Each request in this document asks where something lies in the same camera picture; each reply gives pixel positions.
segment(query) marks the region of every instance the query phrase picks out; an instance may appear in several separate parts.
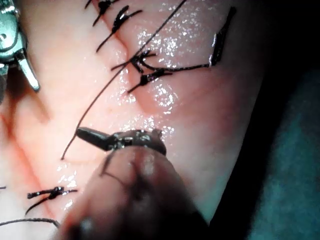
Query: forceps tip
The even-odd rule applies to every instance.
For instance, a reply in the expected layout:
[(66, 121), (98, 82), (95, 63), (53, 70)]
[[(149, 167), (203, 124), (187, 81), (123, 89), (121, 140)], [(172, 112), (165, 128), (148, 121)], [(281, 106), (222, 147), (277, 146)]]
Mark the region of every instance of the forceps tip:
[(78, 127), (75, 135), (102, 150), (109, 150), (110, 136), (107, 133), (91, 129), (89, 127)]

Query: forceps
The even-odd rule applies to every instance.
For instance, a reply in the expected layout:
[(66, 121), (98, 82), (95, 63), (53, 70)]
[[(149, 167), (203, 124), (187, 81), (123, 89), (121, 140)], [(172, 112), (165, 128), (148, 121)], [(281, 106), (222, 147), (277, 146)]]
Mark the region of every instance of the forceps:
[(0, 0), (0, 105), (7, 87), (8, 70), (18, 67), (31, 88), (40, 90), (27, 57), (28, 39), (19, 24), (20, 11), (13, 0)]

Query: moist skin surface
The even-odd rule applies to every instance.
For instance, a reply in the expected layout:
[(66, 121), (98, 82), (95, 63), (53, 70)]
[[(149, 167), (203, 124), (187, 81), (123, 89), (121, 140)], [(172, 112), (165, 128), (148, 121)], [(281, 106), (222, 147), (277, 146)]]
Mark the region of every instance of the moist skin surface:
[[(64, 218), (108, 154), (76, 138), (60, 160), (79, 119), (116, 73), (110, 69), (131, 58), (180, 3), (120, 0), (92, 27), (98, 2), (84, 9), (86, 2), (21, 3), (22, 27), (41, 91), (34, 94), (19, 72), (10, 73), (0, 106), (0, 186), (7, 186), (0, 190), (0, 222), (23, 218), (41, 199), (28, 200), (27, 193), (57, 186), (79, 192), (47, 201), (27, 217)], [(143, 12), (96, 53), (125, 5), (128, 14)], [(217, 66), (160, 77), (127, 94), (140, 79), (129, 65), (81, 124), (105, 133), (162, 129), (167, 158), (208, 222), (236, 162), (271, 53), (268, 6), (246, 0), (189, 0), (146, 47), (158, 54), (147, 60), (154, 67), (206, 64), (214, 33), (231, 6), (237, 13)], [(17, 223), (1, 227), (0, 238), (43, 240), (53, 231), (47, 223)]]

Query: dark background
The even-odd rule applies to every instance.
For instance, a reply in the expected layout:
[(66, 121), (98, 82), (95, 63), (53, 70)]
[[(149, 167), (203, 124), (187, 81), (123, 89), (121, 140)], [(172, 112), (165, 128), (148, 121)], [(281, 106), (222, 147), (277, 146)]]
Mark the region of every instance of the dark background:
[(213, 239), (320, 240), (320, 4), (268, 4), (273, 59), (210, 230)]

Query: skin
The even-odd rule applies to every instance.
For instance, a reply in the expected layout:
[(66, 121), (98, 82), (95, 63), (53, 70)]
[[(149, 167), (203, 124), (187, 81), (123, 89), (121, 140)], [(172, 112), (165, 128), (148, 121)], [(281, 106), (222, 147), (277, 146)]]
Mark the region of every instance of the skin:
[[(76, 188), (79, 193), (47, 201), (28, 217), (59, 222), (64, 218), (107, 154), (76, 139), (60, 161), (80, 117), (115, 74), (110, 69), (132, 57), (171, 14), (170, 7), (179, 3), (121, 0), (95, 27), (96, 1), (86, 10), (86, 0), (21, 3), (28, 53), (42, 88), (34, 94), (24, 86), (19, 72), (10, 73), (0, 106), (0, 185), (7, 186), (0, 192), (0, 206), (7, 210), (0, 222), (23, 218), (26, 209), (39, 200), (27, 200), (27, 193), (56, 186)], [(128, 13), (139, 9), (143, 13), (127, 21), (97, 54), (96, 48), (110, 34), (115, 16), (126, 4), (130, 5)], [(246, 0), (189, 0), (172, 19), (176, 22), (170, 21), (151, 42), (150, 49), (159, 56), (147, 60), (157, 67), (206, 64), (213, 35), (231, 6), (237, 7), (237, 14), (217, 66), (161, 77), (128, 95), (126, 90), (140, 79), (129, 65), (81, 124), (106, 133), (162, 129), (167, 158), (207, 222), (237, 160), (272, 53), (268, 6)], [(45, 223), (19, 223), (2, 227), (0, 237), (43, 240), (54, 230)]]

